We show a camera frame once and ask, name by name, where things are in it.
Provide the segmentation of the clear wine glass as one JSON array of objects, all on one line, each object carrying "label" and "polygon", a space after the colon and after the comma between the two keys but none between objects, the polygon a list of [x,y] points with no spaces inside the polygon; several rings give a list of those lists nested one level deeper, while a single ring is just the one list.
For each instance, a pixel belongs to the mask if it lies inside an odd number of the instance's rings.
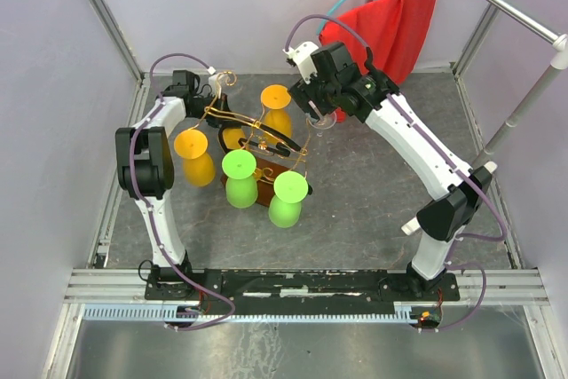
[{"label": "clear wine glass", "polygon": [[308,106],[312,109],[312,112],[317,115],[317,117],[314,118],[310,114],[307,114],[306,118],[308,123],[316,130],[316,135],[322,137],[325,130],[329,130],[335,126],[337,121],[336,113],[322,114],[311,100],[308,102]]}]

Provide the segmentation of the orange plastic goblet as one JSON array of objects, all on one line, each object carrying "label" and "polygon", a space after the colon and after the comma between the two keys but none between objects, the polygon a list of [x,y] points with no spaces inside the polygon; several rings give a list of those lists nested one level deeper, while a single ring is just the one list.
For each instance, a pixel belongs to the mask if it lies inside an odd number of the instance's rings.
[{"label": "orange plastic goblet", "polygon": [[174,150],[182,159],[185,179],[193,186],[207,186],[216,176],[215,164],[208,148],[206,135],[197,129],[183,130],[174,140]]},{"label": "orange plastic goblet", "polygon": [[241,127],[222,130],[222,140],[228,150],[241,149],[240,140],[242,138],[246,138],[246,136]]},{"label": "orange plastic goblet", "polygon": [[264,123],[288,138],[292,137],[292,122],[286,107],[291,100],[288,89],[280,84],[265,87],[260,95],[260,101],[267,109]]}]

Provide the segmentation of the gold wire wine glass rack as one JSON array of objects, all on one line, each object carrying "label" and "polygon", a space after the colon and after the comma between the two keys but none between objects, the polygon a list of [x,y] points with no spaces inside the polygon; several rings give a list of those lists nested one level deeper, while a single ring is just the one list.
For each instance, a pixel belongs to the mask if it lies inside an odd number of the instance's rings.
[{"label": "gold wire wine glass rack", "polygon": [[[237,83],[237,77],[232,74],[233,86]],[[200,90],[203,95],[209,95],[211,88],[208,84],[200,83],[200,79],[194,79],[193,90]],[[264,123],[267,109],[262,105],[261,114],[258,117],[251,117],[234,111],[223,112],[213,107],[206,107],[203,117],[194,117],[199,121],[206,122],[210,127],[217,129],[217,142],[224,153],[229,153],[222,140],[222,130],[225,128],[241,127],[246,138],[240,140],[241,149],[249,151],[256,158],[256,170],[254,177],[257,183],[258,197],[256,203],[268,207],[274,196],[273,183],[279,174],[295,170],[302,163],[305,164],[305,157],[308,154],[307,143],[299,144],[292,137],[288,138],[275,129]],[[190,116],[190,95],[187,101],[188,113]]]}]

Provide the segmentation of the green plastic goblet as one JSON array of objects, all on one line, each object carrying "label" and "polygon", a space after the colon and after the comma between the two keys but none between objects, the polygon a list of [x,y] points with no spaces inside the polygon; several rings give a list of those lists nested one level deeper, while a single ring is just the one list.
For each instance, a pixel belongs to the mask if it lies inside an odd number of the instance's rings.
[{"label": "green plastic goblet", "polygon": [[222,160],[222,169],[227,180],[225,194],[236,209],[246,209],[256,203],[257,183],[254,177],[256,158],[244,149],[232,150]]},{"label": "green plastic goblet", "polygon": [[273,190],[268,210],[271,222],[279,228],[294,226],[301,215],[302,201],[308,195],[307,180],[300,173],[288,170],[276,177]]}]

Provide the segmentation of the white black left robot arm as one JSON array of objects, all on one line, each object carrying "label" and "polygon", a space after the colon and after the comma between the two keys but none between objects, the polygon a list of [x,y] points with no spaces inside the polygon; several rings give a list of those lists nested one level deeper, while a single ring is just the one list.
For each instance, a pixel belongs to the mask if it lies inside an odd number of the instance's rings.
[{"label": "white black left robot arm", "polygon": [[220,74],[212,67],[208,72],[208,95],[201,94],[198,75],[177,70],[173,84],[156,96],[149,112],[130,127],[115,132],[119,186],[136,203],[151,241],[151,269],[146,278],[149,300],[186,299],[193,294],[221,298],[194,278],[170,200],[175,180],[171,132],[186,118],[204,119],[212,107],[228,110]]}]

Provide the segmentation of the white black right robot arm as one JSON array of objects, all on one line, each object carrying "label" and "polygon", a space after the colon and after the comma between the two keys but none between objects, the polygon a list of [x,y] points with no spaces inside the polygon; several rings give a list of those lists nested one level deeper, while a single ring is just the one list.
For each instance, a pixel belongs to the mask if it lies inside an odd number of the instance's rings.
[{"label": "white black right robot arm", "polygon": [[492,166],[472,169],[424,125],[399,87],[373,64],[369,52],[361,72],[347,47],[323,47],[304,42],[284,50],[301,79],[289,92],[311,119],[337,108],[356,117],[384,138],[413,169],[430,195],[430,202],[404,227],[422,232],[417,252],[407,267],[407,292],[424,300],[438,290],[450,248],[479,209],[493,178]]}]

